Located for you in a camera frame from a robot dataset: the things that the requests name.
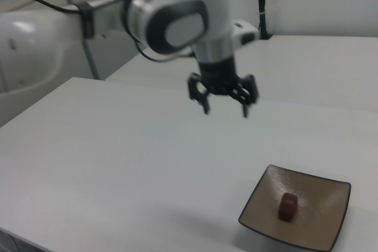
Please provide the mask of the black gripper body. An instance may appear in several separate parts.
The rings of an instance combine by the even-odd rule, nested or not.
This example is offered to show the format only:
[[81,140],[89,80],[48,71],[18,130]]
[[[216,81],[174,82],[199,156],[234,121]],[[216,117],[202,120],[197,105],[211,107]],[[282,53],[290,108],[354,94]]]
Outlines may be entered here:
[[236,64],[233,56],[215,62],[198,62],[200,83],[205,88],[204,94],[229,95],[239,86],[239,76],[236,73]]

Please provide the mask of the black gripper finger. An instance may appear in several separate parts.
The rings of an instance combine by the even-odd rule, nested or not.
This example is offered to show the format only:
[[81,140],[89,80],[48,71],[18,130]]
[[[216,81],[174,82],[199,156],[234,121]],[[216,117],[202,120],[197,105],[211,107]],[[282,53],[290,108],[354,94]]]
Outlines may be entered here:
[[259,98],[258,86],[254,75],[248,74],[243,78],[237,77],[229,96],[242,105],[243,117],[247,118],[251,105],[256,104]]
[[[202,77],[197,73],[191,73],[188,80],[188,93],[191,100],[197,101],[199,105],[202,106],[205,114],[208,114],[210,111],[210,106],[208,103],[208,95],[210,92],[207,90],[207,87],[203,84]],[[204,87],[204,91],[198,89],[198,85]]]

